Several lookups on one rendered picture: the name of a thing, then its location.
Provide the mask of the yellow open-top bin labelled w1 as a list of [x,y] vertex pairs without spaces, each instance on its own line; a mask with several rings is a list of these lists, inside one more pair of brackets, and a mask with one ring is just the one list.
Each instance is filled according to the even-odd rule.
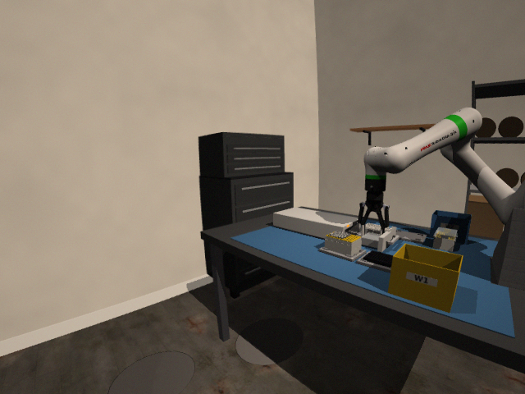
[[462,260],[463,255],[404,244],[392,259],[388,293],[450,313]]

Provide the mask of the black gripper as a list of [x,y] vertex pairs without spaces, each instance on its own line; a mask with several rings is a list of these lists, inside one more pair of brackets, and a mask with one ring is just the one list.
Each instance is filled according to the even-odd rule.
[[[364,211],[365,204],[367,206],[367,211],[366,211],[365,216],[363,218],[363,211]],[[381,192],[381,193],[367,192],[367,200],[366,200],[366,202],[365,203],[362,202],[359,205],[360,205],[360,210],[359,210],[359,215],[358,215],[358,223],[361,224],[361,237],[365,235],[365,225],[366,225],[365,222],[367,221],[370,212],[376,212],[377,213],[377,216],[378,216],[378,219],[379,219],[379,222],[380,222],[380,225],[381,225],[380,236],[383,233],[385,233],[385,228],[387,228],[390,225],[389,224],[389,208],[390,208],[390,206],[383,204],[383,192]],[[381,214],[381,208],[382,207],[385,210],[385,222],[384,222],[382,214]]]

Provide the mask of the white rectangular frame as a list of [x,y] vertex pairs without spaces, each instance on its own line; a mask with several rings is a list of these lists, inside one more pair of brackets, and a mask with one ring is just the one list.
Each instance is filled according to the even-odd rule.
[[[368,251],[364,256],[366,256],[370,252],[371,251]],[[391,267],[388,268],[386,266],[382,266],[382,265],[379,265],[379,264],[370,263],[367,260],[363,260],[364,256],[362,256],[360,259],[358,259],[356,263],[357,264],[361,264],[363,266],[367,266],[367,267],[370,267],[370,268],[375,268],[375,269],[378,269],[378,270],[390,273]]]

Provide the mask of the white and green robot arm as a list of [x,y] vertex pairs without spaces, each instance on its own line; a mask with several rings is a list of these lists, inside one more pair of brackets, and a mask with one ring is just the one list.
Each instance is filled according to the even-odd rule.
[[500,221],[506,225],[513,208],[525,209],[525,180],[515,192],[502,181],[470,147],[482,125],[482,115],[474,108],[462,108],[422,134],[403,143],[372,147],[364,155],[365,190],[386,191],[386,173],[397,174],[428,154],[441,149],[482,193]]

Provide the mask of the blue flat mat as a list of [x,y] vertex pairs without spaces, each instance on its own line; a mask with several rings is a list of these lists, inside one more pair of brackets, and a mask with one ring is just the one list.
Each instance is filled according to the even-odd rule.
[[[427,237],[422,244],[397,240],[380,253],[395,255],[405,243],[439,250],[432,248],[434,238],[429,238],[430,230],[393,223],[390,223],[389,227],[420,233]],[[469,236],[466,245],[455,242],[453,252],[440,250],[463,255],[454,301],[450,313],[447,313],[389,294],[390,273],[357,264],[357,260],[364,254],[350,262],[319,252],[318,249],[325,246],[324,239],[274,226],[234,236],[231,239],[342,282],[515,338],[509,288],[491,283],[490,257],[493,256],[498,241]]]

